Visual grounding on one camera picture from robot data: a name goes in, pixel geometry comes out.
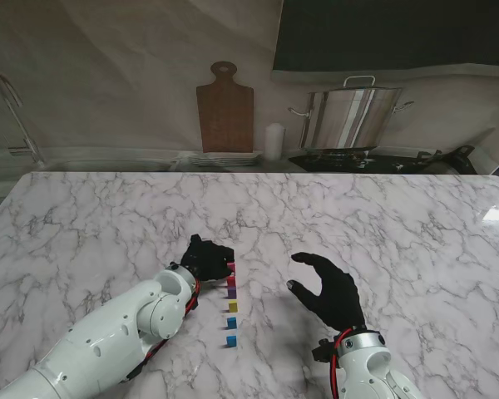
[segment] cutting board handle hole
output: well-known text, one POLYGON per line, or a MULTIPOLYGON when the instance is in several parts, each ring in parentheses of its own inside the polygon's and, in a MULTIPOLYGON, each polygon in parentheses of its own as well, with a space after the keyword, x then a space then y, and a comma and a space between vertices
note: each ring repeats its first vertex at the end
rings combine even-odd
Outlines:
POLYGON ((219 61, 211 65, 210 70, 216 77, 232 77, 236 73, 236 65, 229 61, 219 61))

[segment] robot forearm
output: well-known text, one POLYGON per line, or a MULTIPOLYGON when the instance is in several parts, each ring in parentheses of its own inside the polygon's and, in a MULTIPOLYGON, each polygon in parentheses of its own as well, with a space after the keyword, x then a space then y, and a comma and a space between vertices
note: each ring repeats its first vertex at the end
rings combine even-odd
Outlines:
POLYGON ((346 381, 338 394, 343 399, 423 399, 417 387, 391 367, 392 355, 379 332, 349 335, 338 346, 338 364, 346 381))
POLYGON ((0 399, 88 398, 126 380, 153 347, 178 332, 195 285, 176 265, 104 303, 1 390, 0 399))

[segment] red cable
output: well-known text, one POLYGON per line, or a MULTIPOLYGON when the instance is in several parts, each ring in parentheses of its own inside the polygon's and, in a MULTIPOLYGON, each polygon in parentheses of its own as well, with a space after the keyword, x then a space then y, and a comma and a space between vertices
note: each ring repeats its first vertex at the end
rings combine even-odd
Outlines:
POLYGON ((331 357, 331 390, 333 392, 333 399, 338 399, 338 387, 336 384, 336 351, 338 350, 338 346, 342 340, 352 331, 352 328, 347 328, 341 332, 340 335, 338 335, 336 343, 334 344, 333 356, 331 357))
POLYGON ((187 315, 190 312, 190 310, 192 310, 192 307, 194 306, 194 304, 198 298, 198 295, 200 294, 200 290, 201 290, 200 280, 196 280, 196 290, 194 292, 194 295, 192 295, 192 298, 190 299, 189 304, 186 305, 185 315, 187 315))

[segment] black robotic glove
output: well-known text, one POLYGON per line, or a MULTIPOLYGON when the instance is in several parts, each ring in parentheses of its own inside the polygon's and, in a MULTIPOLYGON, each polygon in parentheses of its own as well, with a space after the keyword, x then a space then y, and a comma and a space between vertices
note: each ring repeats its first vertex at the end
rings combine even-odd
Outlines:
POLYGON ((220 280, 232 272, 227 263, 235 261, 235 251, 212 241, 202 241, 198 234, 190 237, 190 245, 180 265, 185 266, 192 275, 201 280, 220 280))
POLYGON ((289 290, 308 310, 316 313, 325 324, 338 331, 353 326, 364 326, 363 310, 351 274, 344 273, 329 259, 315 254, 299 252, 292 255, 292 260, 313 266, 322 279, 322 292, 319 296, 295 280, 287 282, 289 290))

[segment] kitchen counter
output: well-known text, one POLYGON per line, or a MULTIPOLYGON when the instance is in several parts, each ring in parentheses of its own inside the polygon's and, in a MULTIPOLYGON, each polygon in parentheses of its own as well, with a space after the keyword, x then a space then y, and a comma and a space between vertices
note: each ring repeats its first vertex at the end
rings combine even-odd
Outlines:
POLYGON ((0 150, 0 203, 26 173, 31 172, 222 172, 222 173, 305 173, 287 158, 303 151, 286 151, 282 160, 268 161, 254 153, 253 165, 215 163, 204 165, 214 154, 197 151, 117 149, 117 148, 45 148, 44 165, 33 163, 31 156, 13 159, 7 150, 0 150))
POLYGON ((222 283, 133 382, 104 397, 330 397, 330 337, 287 290, 330 258, 426 397, 499 399, 499 179, 487 176, 33 173, 0 205, 0 388, 86 313, 179 261, 235 250, 238 347, 222 283))

